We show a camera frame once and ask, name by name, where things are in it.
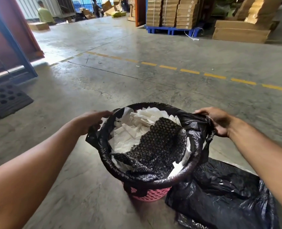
person's left hand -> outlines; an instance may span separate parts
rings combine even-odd
[[[88,133],[90,127],[94,129],[100,129],[100,124],[103,123],[102,118],[107,118],[112,115],[113,112],[101,111],[101,112],[86,112],[79,117],[73,119],[80,135],[85,135]]]

concrete floor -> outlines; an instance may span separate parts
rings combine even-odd
[[[217,106],[282,145],[282,90],[261,85],[282,87],[282,46],[148,34],[125,18],[110,17],[54,26],[34,35],[49,64],[73,58],[52,67],[38,67],[39,78],[22,85],[35,101],[0,120],[0,165],[85,111],[113,110],[143,101],[171,104],[190,112]],[[215,137],[210,156],[253,172],[229,139]],[[282,228],[282,208],[278,208]],[[106,171],[97,151],[81,137],[47,198],[25,226],[35,228],[179,226],[164,200],[131,200],[120,181]]]

black bubble wrap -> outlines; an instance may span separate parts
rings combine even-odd
[[[131,178],[159,180],[170,174],[174,161],[179,163],[182,160],[186,152],[186,140],[183,127],[161,117],[129,152],[112,155],[116,160],[132,166],[133,170],[126,172]]]

yellow floor marking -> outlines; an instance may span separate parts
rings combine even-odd
[[[53,66],[55,66],[55,65],[58,65],[58,63],[51,64],[50,67],[53,67]]]
[[[86,53],[87,53],[87,54],[96,55],[96,53],[95,53],[95,52],[93,52],[93,51],[86,51]]]
[[[128,62],[139,62],[139,61],[133,60],[133,59],[125,59],[125,60],[128,61]]]
[[[113,59],[120,59],[120,60],[122,60],[122,58],[121,57],[117,57],[117,56],[109,56],[110,58],[113,58]]]
[[[65,61],[68,61],[68,60],[73,59],[73,58],[74,58],[74,57],[69,57],[69,58],[67,58],[67,59],[62,60],[61,62],[65,62]]]
[[[160,65],[159,67],[163,67],[163,68],[171,69],[171,70],[177,70],[177,68],[176,68],[176,67],[173,67],[173,66],[164,66],[164,65]]]
[[[102,57],[109,57],[108,55],[104,55],[104,54],[99,54],[99,53],[95,53],[95,55],[98,55],[98,56],[102,56]]]
[[[150,63],[150,62],[141,62],[142,64],[146,64],[146,65],[151,65],[151,66],[157,66],[157,64],[155,63]]]
[[[267,85],[267,84],[262,84],[262,86],[266,87],[266,88],[277,89],[277,90],[281,90],[282,91],[282,87],[279,87],[279,86]]]
[[[232,78],[231,81],[239,82],[239,83],[244,83],[244,84],[251,84],[251,85],[256,85],[257,83],[243,80],[243,79],[234,79]]]
[[[218,78],[218,79],[226,79],[226,76],[213,75],[213,74],[208,74],[208,73],[204,73],[204,75],[211,76],[211,77]]]
[[[186,70],[186,69],[180,69],[180,71],[189,72],[193,74],[199,74],[199,71],[192,71],[192,70]]]

blue fence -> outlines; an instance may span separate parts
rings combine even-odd
[[[102,7],[102,0],[96,0],[97,5]],[[93,12],[93,1],[92,0],[72,0],[75,11],[79,12],[79,8],[86,8],[90,12]]]

